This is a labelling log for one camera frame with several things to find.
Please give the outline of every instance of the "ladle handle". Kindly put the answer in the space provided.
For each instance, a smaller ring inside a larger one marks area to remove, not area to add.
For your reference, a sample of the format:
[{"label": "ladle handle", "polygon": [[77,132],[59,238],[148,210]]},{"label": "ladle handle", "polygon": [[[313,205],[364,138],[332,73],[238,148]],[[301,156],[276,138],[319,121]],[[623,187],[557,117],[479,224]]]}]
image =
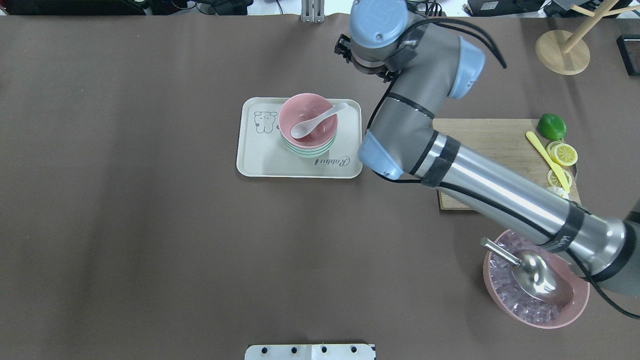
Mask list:
[{"label": "ladle handle", "polygon": [[498,244],[489,240],[489,238],[481,238],[480,245],[482,245],[482,247],[486,248],[490,252],[500,256],[502,259],[513,266],[520,266],[520,263],[522,262],[520,259],[518,259],[517,256],[499,247]]}]

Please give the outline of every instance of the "cartoon bear drawing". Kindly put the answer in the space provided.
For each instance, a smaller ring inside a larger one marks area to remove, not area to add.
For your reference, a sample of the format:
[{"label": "cartoon bear drawing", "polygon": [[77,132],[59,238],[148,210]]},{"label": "cartoon bear drawing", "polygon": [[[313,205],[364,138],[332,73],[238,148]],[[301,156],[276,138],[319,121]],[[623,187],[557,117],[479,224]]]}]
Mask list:
[{"label": "cartoon bear drawing", "polygon": [[255,117],[253,122],[255,123],[255,130],[258,134],[270,134],[273,131],[276,123],[277,112],[268,111],[256,111],[253,113]]}]

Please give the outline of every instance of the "brown table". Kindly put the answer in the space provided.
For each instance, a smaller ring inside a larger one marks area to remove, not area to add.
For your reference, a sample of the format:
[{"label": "brown table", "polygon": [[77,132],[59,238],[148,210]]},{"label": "brown table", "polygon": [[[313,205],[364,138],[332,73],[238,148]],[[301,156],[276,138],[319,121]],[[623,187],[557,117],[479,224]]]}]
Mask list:
[{"label": "brown table", "polygon": [[[580,20],[470,19],[488,57],[442,118],[557,113],[585,206],[638,198],[640,79],[605,19],[591,65],[554,74],[534,43]],[[255,96],[384,92],[333,54],[348,16],[0,17],[0,358],[242,359],[249,344],[364,341],[378,359],[632,359],[640,323],[592,294],[571,326],[516,322],[488,296],[476,213],[368,170],[247,178],[240,111]],[[632,311],[637,299],[613,295]]]}]

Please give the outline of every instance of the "lemon slice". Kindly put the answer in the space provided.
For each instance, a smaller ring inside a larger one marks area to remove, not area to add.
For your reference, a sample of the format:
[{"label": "lemon slice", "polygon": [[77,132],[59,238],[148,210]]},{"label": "lemon slice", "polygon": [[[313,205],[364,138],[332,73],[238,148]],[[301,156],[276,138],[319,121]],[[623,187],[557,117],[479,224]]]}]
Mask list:
[{"label": "lemon slice", "polygon": [[547,188],[547,190],[549,190],[550,192],[560,196],[563,199],[569,199],[569,193],[566,192],[563,188],[561,188],[560,186],[549,186]]},{"label": "lemon slice", "polygon": [[[566,175],[566,182],[569,184],[569,187],[571,187],[571,185],[573,184],[573,177],[571,176],[569,171],[563,169],[563,172]],[[553,170],[549,170],[549,172],[547,172],[547,181],[552,186],[560,186],[560,187],[562,187],[562,184],[560,183],[560,180],[558,180],[558,178],[556,177],[556,174],[554,173]]]},{"label": "lemon slice", "polygon": [[551,160],[564,167],[570,167],[578,161],[578,152],[567,143],[559,143],[553,146],[551,153]]},{"label": "lemon slice", "polygon": [[563,143],[563,142],[561,142],[561,141],[550,142],[547,145],[547,147],[545,148],[547,150],[547,154],[549,154],[549,156],[551,156],[551,154],[553,153],[552,151],[553,151],[554,146],[559,145],[561,143]]}]

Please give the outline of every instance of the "pink bowl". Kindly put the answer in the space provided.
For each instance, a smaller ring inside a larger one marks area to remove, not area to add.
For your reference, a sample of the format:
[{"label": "pink bowl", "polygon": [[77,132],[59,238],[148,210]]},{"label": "pink bowl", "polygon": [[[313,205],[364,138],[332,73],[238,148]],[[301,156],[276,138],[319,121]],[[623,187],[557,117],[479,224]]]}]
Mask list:
[{"label": "pink bowl", "polygon": [[278,117],[278,127],[282,136],[291,145],[300,149],[315,149],[326,144],[338,130],[338,115],[322,121],[311,133],[303,138],[294,139],[291,128],[297,123],[312,119],[333,105],[329,100],[316,94],[298,94],[285,101]]},{"label": "pink bowl", "polygon": [[[496,241],[508,241],[507,234],[512,232],[512,230],[507,230],[498,236]],[[546,253],[548,256],[548,264],[551,266],[564,280],[569,282],[573,287],[573,298],[568,303],[565,304],[562,310],[560,310],[560,314],[557,318],[550,320],[546,324],[540,323],[530,323],[527,322],[515,314],[513,314],[498,298],[498,294],[493,288],[493,284],[491,282],[491,268],[489,266],[489,259],[491,258],[491,252],[487,252],[484,258],[484,266],[483,266],[483,275],[484,275],[484,284],[486,285],[487,290],[489,290],[489,294],[493,301],[507,314],[509,314],[512,318],[516,318],[519,321],[526,323],[527,325],[531,325],[533,327],[538,327],[541,329],[556,329],[558,327],[567,326],[570,323],[574,322],[580,314],[584,311],[584,308],[587,306],[587,301],[589,300],[589,289],[590,284],[581,278],[577,277],[570,269],[567,263],[557,255]]]}]

